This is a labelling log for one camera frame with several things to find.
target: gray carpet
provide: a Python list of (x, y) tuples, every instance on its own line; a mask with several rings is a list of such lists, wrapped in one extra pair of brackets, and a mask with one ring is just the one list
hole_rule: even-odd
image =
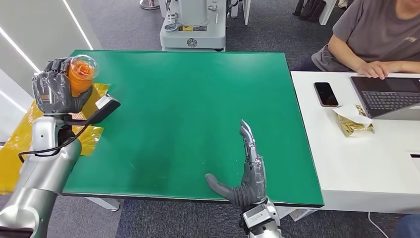
[[(240, 215), (240, 209), (230, 204), (126, 199), (116, 238), (245, 238), (238, 226)], [(371, 215), (390, 237), (402, 217)], [(281, 226), (296, 238), (383, 238), (366, 212), (317, 211), (297, 222), (287, 216)]]
[[(142, 10), (136, 0), (84, 0), (84, 7), (104, 49), (161, 50), (159, 10)], [(226, 50), (284, 52), (289, 66), (297, 65), (328, 42), (343, 10), (335, 8), (320, 26), (299, 21), (291, 14), (295, 7), (296, 0), (253, 0), (248, 26), (240, 7), (227, 20)]]
[[(8, 198), (9, 195), (0, 195), (0, 209)], [(111, 212), (84, 197), (59, 196), (47, 238), (114, 238), (120, 215), (121, 209)]]

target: shoe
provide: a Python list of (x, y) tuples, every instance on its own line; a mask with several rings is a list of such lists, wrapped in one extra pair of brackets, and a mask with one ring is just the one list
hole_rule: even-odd
[(315, 10), (318, 7), (320, 2), (321, 2), (321, 0), (315, 0), (314, 4), (312, 5), (311, 11), (309, 12), (309, 15), (308, 15), (309, 19), (314, 15), (314, 12), (315, 12)]
[(299, 0), (298, 4), (296, 5), (296, 9), (295, 11), (292, 13), (294, 16), (300, 16), (301, 15), (301, 11), (303, 8), (303, 3), (305, 0)]
[(308, 0), (308, 2), (306, 2), (305, 7), (301, 12), (301, 15), (299, 16), (299, 20), (307, 21), (309, 19), (309, 13), (311, 12), (311, 8), (314, 5), (314, 3), (315, 0)]

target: cup of juice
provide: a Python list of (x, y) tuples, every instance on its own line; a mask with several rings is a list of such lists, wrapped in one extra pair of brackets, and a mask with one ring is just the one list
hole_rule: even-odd
[(90, 56), (77, 55), (73, 57), (68, 72), (71, 95), (77, 97), (81, 93), (86, 92), (92, 86), (97, 71), (96, 62)]

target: yellow cloth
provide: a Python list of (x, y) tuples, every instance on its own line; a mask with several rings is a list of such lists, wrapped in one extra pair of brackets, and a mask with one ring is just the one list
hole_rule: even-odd
[[(78, 114), (72, 114), (74, 119), (89, 118), (95, 111), (95, 102), (108, 91), (109, 85), (94, 83), (94, 90), (91, 97)], [(22, 151), (28, 151), (32, 141), (32, 123), (43, 113), (37, 108), (35, 101), (32, 102), (28, 112), (20, 121), (16, 130), (0, 149), (0, 194), (12, 192), (19, 178), (19, 169), (22, 163), (17, 156)], [(76, 134), (82, 129), (82, 126), (73, 126), (73, 132)], [(80, 136), (82, 142), (82, 155), (93, 153), (96, 143), (101, 137), (103, 128), (89, 126)]]

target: green tabletop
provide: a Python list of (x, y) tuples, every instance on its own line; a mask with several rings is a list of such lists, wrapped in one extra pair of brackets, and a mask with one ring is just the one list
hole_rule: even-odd
[(75, 51), (100, 67), (97, 82), (121, 106), (65, 194), (223, 200), (205, 179), (240, 184), (240, 120), (263, 156), (276, 203), (322, 206), (296, 95), (282, 53)]

